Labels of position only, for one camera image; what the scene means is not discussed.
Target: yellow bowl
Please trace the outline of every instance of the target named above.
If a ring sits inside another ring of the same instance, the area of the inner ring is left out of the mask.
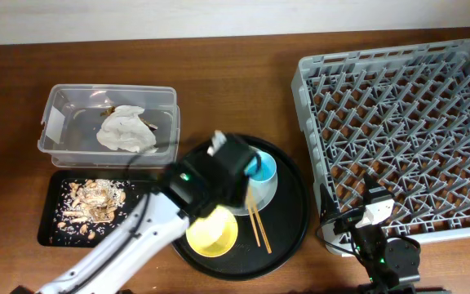
[[[207,218],[197,219],[186,230],[189,246],[199,255],[218,257],[228,252],[237,241],[238,225],[235,216],[218,206]]]

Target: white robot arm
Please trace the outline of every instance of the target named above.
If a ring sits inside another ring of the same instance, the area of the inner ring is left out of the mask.
[[[37,293],[115,293],[197,217],[208,216],[217,204],[240,207],[248,181],[244,171],[253,158],[259,167],[260,158],[235,135],[217,133],[213,141],[215,152],[170,165],[122,224]]]

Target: white wall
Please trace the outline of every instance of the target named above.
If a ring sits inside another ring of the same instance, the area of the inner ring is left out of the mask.
[[[470,26],[470,0],[0,0],[0,44]]]

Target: round black tray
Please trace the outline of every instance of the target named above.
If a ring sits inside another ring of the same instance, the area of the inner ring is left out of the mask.
[[[215,278],[239,281],[260,277],[283,265],[299,248],[309,222],[309,194],[293,161],[265,140],[252,136],[241,138],[249,145],[271,154],[277,162],[277,193],[259,212],[272,253],[266,252],[260,233],[260,247],[257,247],[249,216],[235,216],[237,241],[222,256],[210,258],[198,255],[189,246],[186,236],[173,242],[175,250],[196,270]],[[205,142],[185,156],[206,152],[209,145],[209,141]]]

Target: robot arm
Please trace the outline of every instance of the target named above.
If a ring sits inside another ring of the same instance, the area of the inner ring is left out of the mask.
[[[363,205],[339,213],[326,203],[329,213],[320,227],[324,235],[349,232],[352,252],[326,242],[318,231],[317,236],[326,245],[355,256],[366,268],[371,284],[360,286],[360,293],[415,293],[413,283],[420,280],[420,245],[406,236],[386,237],[382,224],[391,216],[394,195],[367,174],[364,181]],[[330,199],[327,190],[324,192]]]
[[[184,234],[189,218],[179,216],[179,211],[163,193],[143,196],[130,216],[103,242],[39,292],[117,292],[152,256]]]
[[[214,150],[170,165],[128,218],[72,269],[38,293],[115,293],[163,247],[181,237],[217,204],[240,207],[257,153],[234,135],[218,132]]]

